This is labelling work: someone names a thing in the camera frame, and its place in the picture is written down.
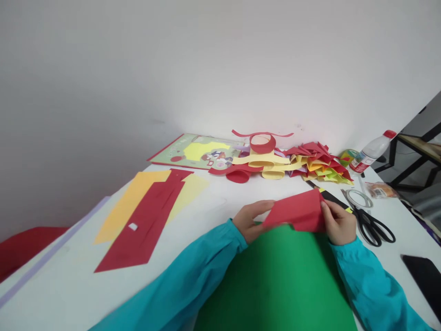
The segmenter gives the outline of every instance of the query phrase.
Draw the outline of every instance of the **plastic bag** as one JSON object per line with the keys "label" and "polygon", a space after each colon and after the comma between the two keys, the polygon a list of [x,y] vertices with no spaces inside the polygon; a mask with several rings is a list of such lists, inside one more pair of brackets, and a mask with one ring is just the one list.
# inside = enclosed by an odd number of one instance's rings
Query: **plastic bag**
{"label": "plastic bag", "polygon": [[374,199],[396,198],[398,193],[383,182],[366,183],[366,187]]}

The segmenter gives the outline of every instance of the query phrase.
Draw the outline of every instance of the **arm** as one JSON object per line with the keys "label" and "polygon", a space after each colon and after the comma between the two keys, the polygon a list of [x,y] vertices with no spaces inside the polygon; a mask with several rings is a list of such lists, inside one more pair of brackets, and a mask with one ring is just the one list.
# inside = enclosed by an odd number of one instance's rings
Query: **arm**
{"label": "arm", "polygon": [[91,331],[178,331],[222,281],[236,254],[262,232],[253,219],[274,205],[247,205],[227,223],[192,242],[151,284],[91,328]]}
{"label": "arm", "polygon": [[432,330],[408,304],[400,284],[360,239],[331,247],[349,299],[367,330]]}

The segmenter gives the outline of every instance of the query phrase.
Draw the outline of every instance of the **bottle label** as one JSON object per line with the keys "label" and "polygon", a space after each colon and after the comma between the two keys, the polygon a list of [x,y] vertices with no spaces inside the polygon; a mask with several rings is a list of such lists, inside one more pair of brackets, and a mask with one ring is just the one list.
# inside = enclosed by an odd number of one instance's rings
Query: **bottle label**
{"label": "bottle label", "polygon": [[363,152],[358,153],[351,162],[351,169],[355,172],[362,173],[365,171],[376,159],[373,159]]}

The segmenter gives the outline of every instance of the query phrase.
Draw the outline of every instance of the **white table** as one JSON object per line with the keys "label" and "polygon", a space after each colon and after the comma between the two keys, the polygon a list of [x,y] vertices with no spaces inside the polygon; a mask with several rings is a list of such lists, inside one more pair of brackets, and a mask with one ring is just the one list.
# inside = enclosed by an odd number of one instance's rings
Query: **white table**
{"label": "white table", "polygon": [[[145,171],[169,168],[151,165]],[[278,200],[311,189],[300,177],[271,181],[256,176],[246,184],[236,184],[225,177],[210,175],[207,171],[194,171],[208,179],[210,186],[165,227],[148,264],[93,273],[109,244],[92,243],[107,215],[124,194],[125,185],[0,309],[0,329],[88,330],[161,274],[188,244],[233,217],[243,205],[263,199]],[[372,169],[368,169],[364,180],[377,182],[380,178]],[[342,201],[345,199],[340,189],[351,187],[334,183],[317,184]],[[358,181],[355,188],[360,190]],[[427,257],[441,270],[441,248],[398,199],[375,200],[372,215],[394,232],[396,243],[384,243],[379,248],[365,245],[402,285],[408,301],[418,314],[432,328],[441,331],[440,322],[400,257],[401,254]],[[262,221],[264,217],[260,216],[257,220]],[[6,279],[0,285],[0,296],[52,245]]]}

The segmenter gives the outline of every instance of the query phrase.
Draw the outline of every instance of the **person's left hand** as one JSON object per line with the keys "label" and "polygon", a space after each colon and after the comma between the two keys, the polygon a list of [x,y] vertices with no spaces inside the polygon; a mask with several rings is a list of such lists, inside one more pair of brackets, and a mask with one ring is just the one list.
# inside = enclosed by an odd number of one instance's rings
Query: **person's left hand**
{"label": "person's left hand", "polygon": [[254,219],[258,215],[270,210],[275,202],[275,200],[261,200],[250,205],[245,205],[233,218],[233,224],[245,238],[247,244],[251,244],[262,233],[269,230],[263,227],[262,224],[254,223]]}

